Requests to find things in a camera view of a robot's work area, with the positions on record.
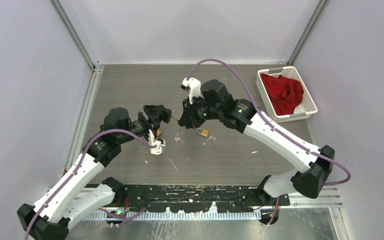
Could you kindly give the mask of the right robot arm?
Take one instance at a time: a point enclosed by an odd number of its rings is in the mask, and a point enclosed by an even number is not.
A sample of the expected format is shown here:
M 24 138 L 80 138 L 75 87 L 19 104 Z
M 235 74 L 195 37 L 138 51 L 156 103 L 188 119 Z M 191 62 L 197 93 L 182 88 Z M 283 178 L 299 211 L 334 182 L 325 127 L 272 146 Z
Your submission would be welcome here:
M 201 83 L 195 78 L 184 79 L 180 87 L 188 92 L 182 101 L 183 113 L 178 125 L 198 129 L 207 120 L 218 120 L 225 127 L 250 136 L 269 146 L 294 167 L 280 175 L 267 175 L 258 185 L 255 197 L 263 205 L 271 205 L 277 197 L 291 193 L 316 199 L 319 196 L 333 164 L 335 151 L 328 145 L 321 148 L 301 139 L 273 122 L 252 102 L 234 99 L 226 86 L 217 79 Z

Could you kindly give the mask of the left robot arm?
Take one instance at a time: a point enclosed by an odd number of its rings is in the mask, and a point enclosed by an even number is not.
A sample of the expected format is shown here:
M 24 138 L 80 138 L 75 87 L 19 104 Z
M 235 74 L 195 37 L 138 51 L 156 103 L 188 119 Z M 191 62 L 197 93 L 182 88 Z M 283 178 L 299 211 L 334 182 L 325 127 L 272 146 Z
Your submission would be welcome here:
M 34 204 L 24 203 L 17 216 L 24 239 L 64 240 L 70 230 L 89 214 L 107 205 L 121 206 L 128 198 L 124 184 L 108 177 L 92 192 L 76 199 L 81 190 L 121 153 L 121 145 L 138 140 L 151 154 L 164 152 L 165 140 L 157 136 L 162 122 L 169 123 L 172 110 L 163 105 L 145 105 L 132 121 L 123 107 L 112 108 L 100 131 L 93 136 L 63 177 Z

